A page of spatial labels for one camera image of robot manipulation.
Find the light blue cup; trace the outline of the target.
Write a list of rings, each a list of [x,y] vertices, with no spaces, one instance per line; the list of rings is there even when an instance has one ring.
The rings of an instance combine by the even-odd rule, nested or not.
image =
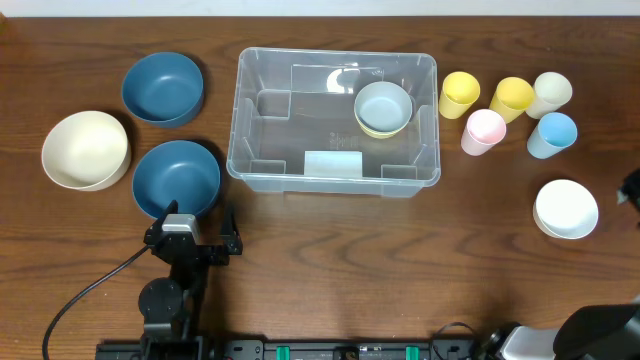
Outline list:
[[[547,159],[573,145],[578,137],[576,123],[567,115],[552,112],[544,115],[527,141],[530,155]]]

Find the grey small bowl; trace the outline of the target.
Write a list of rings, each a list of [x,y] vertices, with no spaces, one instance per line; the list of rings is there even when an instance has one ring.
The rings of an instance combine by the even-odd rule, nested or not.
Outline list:
[[[413,102],[399,85],[379,81],[371,83],[356,95],[354,113],[369,128],[392,131],[413,117]]]

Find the pink cup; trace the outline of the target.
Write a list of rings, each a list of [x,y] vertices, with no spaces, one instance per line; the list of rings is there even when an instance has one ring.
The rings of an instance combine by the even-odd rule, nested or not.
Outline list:
[[[500,114],[490,109],[480,109],[469,116],[461,147],[467,154],[479,156],[501,142],[506,132],[506,123]]]

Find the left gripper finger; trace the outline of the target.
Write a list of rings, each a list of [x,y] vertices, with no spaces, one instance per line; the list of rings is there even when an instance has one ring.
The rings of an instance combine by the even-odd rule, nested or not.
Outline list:
[[[240,245],[240,234],[235,221],[235,210],[230,204],[228,204],[224,210],[224,218],[220,229],[220,238],[225,246]]]
[[[165,208],[163,213],[152,223],[152,225],[145,232],[146,240],[161,240],[165,231],[162,226],[167,216],[170,214],[175,214],[178,210],[178,202],[176,200],[172,200],[170,204]]]

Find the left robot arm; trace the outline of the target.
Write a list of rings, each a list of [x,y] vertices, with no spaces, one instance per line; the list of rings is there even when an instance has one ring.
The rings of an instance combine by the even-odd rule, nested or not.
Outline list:
[[[200,240],[197,219],[180,214],[173,200],[146,230],[143,242],[151,254],[170,265],[170,274],[150,281],[141,290],[138,306],[144,317],[142,360],[210,360],[215,342],[197,330],[209,269],[227,266],[243,243],[229,207],[224,212],[220,244]]]

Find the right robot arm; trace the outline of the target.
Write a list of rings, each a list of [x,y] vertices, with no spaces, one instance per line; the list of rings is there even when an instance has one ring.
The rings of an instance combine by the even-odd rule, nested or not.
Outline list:
[[[558,329],[495,332],[484,357],[497,360],[639,360],[639,305],[594,305]]]

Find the white small bowl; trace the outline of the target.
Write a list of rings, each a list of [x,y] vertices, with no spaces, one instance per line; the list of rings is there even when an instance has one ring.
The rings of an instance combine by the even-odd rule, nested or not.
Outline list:
[[[546,235],[578,240],[589,235],[599,220],[599,208],[591,192],[568,179],[553,180],[538,192],[533,219]]]

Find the yellow small bowl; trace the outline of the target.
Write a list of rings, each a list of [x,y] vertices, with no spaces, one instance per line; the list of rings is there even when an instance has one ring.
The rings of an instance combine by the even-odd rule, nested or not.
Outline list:
[[[406,121],[406,122],[402,123],[399,128],[397,128],[395,130],[392,130],[392,131],[379,131],[379,130],[374,130],[372,128],[369,128],[367,126],[367,124],[364,121],[362,121],[359,117],[356,118],[356,121],[359,124],[360,128],[362,129],[362,131],[366,135],[368,135],[368,136],[370,136],[372,138],[375,138],[375,139],[391,138],[391,137],[395,136],[397,133],[399,133],[401,130],[403,130],[408,124],[408,121]]]

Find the white cup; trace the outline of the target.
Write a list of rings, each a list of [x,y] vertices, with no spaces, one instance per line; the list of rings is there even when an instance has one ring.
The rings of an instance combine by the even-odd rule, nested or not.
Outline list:
[[[533,86],[534,100],[525,110],[533,119],[555,112],[568,103],[573,95],[571,82],[557,72],[545,72],[539,75]]]

